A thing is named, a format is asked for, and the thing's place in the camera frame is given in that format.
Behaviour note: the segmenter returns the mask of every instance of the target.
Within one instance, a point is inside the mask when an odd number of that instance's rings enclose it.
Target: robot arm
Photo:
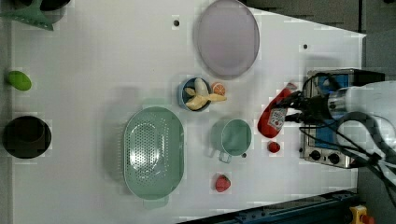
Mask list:
[[[286,121],[323,125],[334,119],[337,131],[352,140],[381,164],[385,177],[396,186],[395,172],[383,162],[396,164],[396,81],[376,82],[363,87],[349,87],[330,94],[305,98],[301,91],[291,94],[277,104],[302,113],[289,115]],[[337,134],[341,146],[354,147]]]

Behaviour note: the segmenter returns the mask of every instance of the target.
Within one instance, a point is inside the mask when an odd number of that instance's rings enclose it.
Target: blue bowl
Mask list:
[[[204,105],[203,107],[201,107],[200,109],[197,110],[191,110],[186,106],[186,103],[190,100],[190,98],[192,98],[193,96],[188,95],[184,89],[185,88],[192,88],[195,90],[195,79],[197,77],[191,78],[187,81],[185,81],[184,83],[180,84],[177,88],[177,102],[180,105],[180,107],[189,110],[189,111],[193,111],[193,112],[201,112],[204,111],[205,109],[207,109],[210,105],[210,101],[207,101],[206,105]],[[209,91],[209,94],[212,93],[212,88],[209,86],[209,83],[204,80],[203,78],[200,77],[201,80],[204,81],[204,83],[207,86],[207,90]]]

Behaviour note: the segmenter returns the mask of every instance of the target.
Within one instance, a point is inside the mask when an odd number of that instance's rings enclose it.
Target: strawberry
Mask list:
[[[216,180],[216,190],[223,192],[231,186],[231,181],[225,175],[220,175]]]
[[[267,148],[272,153],[277,153],[280,150],[280,145],[276,142],[269,141]]]

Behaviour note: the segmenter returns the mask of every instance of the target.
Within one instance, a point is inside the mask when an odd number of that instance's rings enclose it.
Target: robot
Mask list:
[[[333,92],[305,97],[306,83],[319,76],[328,77]],[[367,166],[395,187],[396,81],[340,88],[331,74],[318,73],[314,77],[305,82],[303,91],[296,91],[275,105],[301,111],[286,116],[285,121],[331,128],[337,133],[335,145],[339,151],[353,158],[358,167]],[[325,122],[329,119],[333,120],[337,128]]]

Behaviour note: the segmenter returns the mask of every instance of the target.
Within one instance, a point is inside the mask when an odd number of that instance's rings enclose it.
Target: bowl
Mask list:
[[[188,94],[184,91],[184,89],[185,89],[185,88],[192,88],[192,89],[195,90],[195,84],[194,84],[194,82],[195,82],[195,79],[196,79],[196,78],[198,78],[198,77],[190,78],[189,80],[183,82],[182,84],[180,84],[180,85],[178,86],[178,89],[177,89],[177,102],[178,102],[178,104],[180,105],[180,107],[182,107],[182,108],[184,108],[184,109],[186,109],[186,110],[193,111],[193,112],[201,112],[201,111],[204,111],[205,109],[207,109],[207,108],[209,107],[210,101],[207,101],[207,103],[206,103],[203,107],[201,107],[200,109],[197,109],[197,110],[191,110],[191,109],[189,109],[189,108],[186,106],[186,103],[187,103],[193,96],[188,95]],[[212,93],[212,88],[210,87],[209,83],[208,83],[206,80],[204,80],[203,78],[201,78],[201,77],[199,77],[199,78],[206,84],[206,86],[207,86],[207,91],[209,92],[209,94]]]
[[[32,2],[32,0],[14,0],[14,6],[16,9],[21,9],[30,6]],[[50,22],[55,23],[65,15],[66,5],[69,2],[70,0],[43,0],[40,10]]]
[[[50,142],[50,127],[43,120],[32,116],[12,120],[3,133],[4,148],[20,159],[40,156],[49,148]]]
[[[221,119],[213,125],[210,137],[220,151],[219,161],[230,163],[231,157],[243,155],[250,147],[251,130],[242,119]]]

